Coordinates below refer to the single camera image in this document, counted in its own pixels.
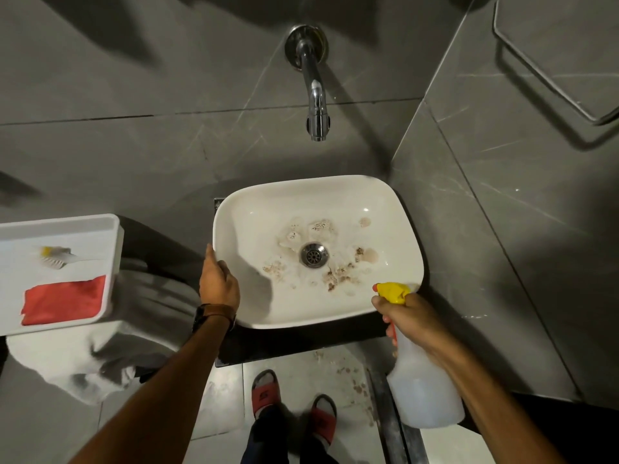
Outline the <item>person's right hand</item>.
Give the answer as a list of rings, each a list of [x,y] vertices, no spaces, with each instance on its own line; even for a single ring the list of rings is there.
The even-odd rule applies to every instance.
[[[416,293],[407,294],[404,300],[398,325],[403,336],[430,356],[435,356],[454,344],[455,338],[428,301]]]

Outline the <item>person's left hand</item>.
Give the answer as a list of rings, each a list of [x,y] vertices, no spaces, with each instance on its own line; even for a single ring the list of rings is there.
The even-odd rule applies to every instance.
[[[234,276],[233,281],[220,281],[215,274],[217,261],[213,246],[208,243],[199,279],[202,304],[225,304],[237,312],[241,301],[238,281]]]

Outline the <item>yellow nozzle clear spray bottle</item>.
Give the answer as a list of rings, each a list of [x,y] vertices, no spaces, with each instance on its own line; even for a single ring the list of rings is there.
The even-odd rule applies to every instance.
[[[416,283],[382,282],[373,285],[378,296],[404,304]],[[462,399],[447,372],[433,356],[398,331],[398,357],[388,375],[389,388],[403,424],[418,429],[445,428],[466,416]]]

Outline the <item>person's left forearm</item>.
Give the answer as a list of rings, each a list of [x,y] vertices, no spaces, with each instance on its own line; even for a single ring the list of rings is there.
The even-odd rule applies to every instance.
[[[182,464],[230,321],[212,315],[69,464]]]

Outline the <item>person's right forearm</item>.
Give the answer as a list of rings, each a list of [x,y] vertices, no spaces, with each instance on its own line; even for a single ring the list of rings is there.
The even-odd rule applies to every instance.
[[[454,382],[496,464],[567,464],[522,407],[463,344],[431,355]]]

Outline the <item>metal sink drain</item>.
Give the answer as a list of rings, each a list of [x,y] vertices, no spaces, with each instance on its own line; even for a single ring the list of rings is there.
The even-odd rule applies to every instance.
[[[309,269],[319,269],[329,261],[328,249],[319,242],[309,242],[301,247],[300,263]]]

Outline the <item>white toilet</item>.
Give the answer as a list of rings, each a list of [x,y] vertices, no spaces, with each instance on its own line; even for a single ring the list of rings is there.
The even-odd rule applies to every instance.
[[[92,324],[7,338],[11,357],[44,382],[87,405],[125,390],[141,371],[158,369],[191,334],[195,289],[142,270],[121,270],[111,314]]]

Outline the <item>white ceramic sink basin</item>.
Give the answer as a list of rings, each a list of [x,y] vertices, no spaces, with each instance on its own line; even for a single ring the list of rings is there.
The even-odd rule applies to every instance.
[[[373,285],[418,288],[425,267],[397,194],[369,176],[246,187],[221,202],[213,248],[240,284],[236,321],[292,328],[374,312]]]

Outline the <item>grey metal floor strip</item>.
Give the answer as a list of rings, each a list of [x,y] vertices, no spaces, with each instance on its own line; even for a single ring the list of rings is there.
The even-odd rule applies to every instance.
[[[404,425],[386,374],[366,368],[369,394],[387,464],[429,464],[420,430]]]

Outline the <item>person's right red sandal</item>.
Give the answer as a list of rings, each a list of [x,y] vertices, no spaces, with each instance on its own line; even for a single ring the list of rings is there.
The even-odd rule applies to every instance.
[[[320,394],[315,399],[309,413],[308,430],[328,450],[333,442],[337,427],[337,407],[333,399]]]

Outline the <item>person's red sandal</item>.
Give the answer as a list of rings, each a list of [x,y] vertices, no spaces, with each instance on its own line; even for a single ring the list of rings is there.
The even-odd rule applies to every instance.
[[[275,372],[266,369],[260,372],[254,379],[251,387],[251,405],[254,419],[271,406],[281,404],[280,385]]]
[[[337,407],[333,399],[320,394],[315,399],[309,413],[308,430],[328,450],[333,442],[337,427]]]

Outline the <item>person's left red sandal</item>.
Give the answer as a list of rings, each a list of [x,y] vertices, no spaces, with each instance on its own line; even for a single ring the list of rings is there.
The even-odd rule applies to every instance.
[[[275,372],[266,369],[260,372],[254,379],[251,387],[251,405],[254,419],[271,406],[281,404],[280,385]]]

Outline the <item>person's right leg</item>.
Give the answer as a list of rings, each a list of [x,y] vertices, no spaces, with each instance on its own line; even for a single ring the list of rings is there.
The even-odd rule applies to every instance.
[[[330,443],[319,434],[305,432],[299,451],[298,464],[339,464],[329,454]]]

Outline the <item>person's leg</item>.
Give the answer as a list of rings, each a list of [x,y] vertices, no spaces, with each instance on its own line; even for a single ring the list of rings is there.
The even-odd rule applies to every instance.
[[[305,432],[299,451],[298,464],[339,464],[329,454],[330,443],[319,434]]]
[[[289,464],[288,437],[282,406],[267,406],[252,425],[240,464]]]

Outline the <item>red cleaning cloth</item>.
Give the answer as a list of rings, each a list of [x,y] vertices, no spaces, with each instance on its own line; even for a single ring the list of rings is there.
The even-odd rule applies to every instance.
[[[22,326],[90,319],[102,310],[106,276],[38,285],[25,292]]]

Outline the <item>yellow white scrub brush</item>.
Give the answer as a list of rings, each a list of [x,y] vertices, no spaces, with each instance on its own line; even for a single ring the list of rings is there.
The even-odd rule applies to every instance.
[[[41,246],[38,254],[41,263],[53,270],[60,270],[69,264],[104,260],[104,257],[78,256],[70,248],[60,246]]]

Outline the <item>person's left leg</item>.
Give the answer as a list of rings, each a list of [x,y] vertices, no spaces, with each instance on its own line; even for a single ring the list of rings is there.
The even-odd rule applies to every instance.
[[[282,406],[267,406],[252,425],[240,464],[289,464],[288,437]]]

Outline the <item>white plastic tray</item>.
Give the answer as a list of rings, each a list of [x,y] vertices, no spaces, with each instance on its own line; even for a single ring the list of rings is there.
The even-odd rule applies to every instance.
[[[108,317],[123,239],[120,219],[111,213],[0,224],[0,336],[92,324]],[[71,256],[62,268],[53,268],[41,256],[43,247],[65,248]],[[104,285],[95,315],[44,325],[22,324],[27,289],[98,276],[104,276]]]

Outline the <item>metal towel bar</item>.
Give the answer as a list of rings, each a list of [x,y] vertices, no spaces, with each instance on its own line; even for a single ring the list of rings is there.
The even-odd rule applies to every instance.
[[[500,0],[496,0],[493,5],[493,18],[491,30],[494,37],[499,44],[506,48],[510,54],[515,57],[539,82],[546,87],[547,90],[552,92],[556,97],[560,98],[565,104],[567,104],[578,116],[584,121],[588,122],[594,127],[601,127],[604,125],[615,123],[619,121],[619,106],[612,109],[610,112],[604,114],[601,117],[592,115],[581,103],[572,97],[557,84],[551,76],[545,73],[541,67],[525,52],[520,50],[514,42],[506,36],[498,27],[498,15],[499,15]]]

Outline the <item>chrome wall faucet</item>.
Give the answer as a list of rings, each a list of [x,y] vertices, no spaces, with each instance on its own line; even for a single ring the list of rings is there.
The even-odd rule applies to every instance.
[[[287,62],[301,72],[308,95],[306,130],[313,141],[324,141],[330,129],[326,89],[318,65],[328,54],[328,40],[317,26],[298,24],[283,45]]]

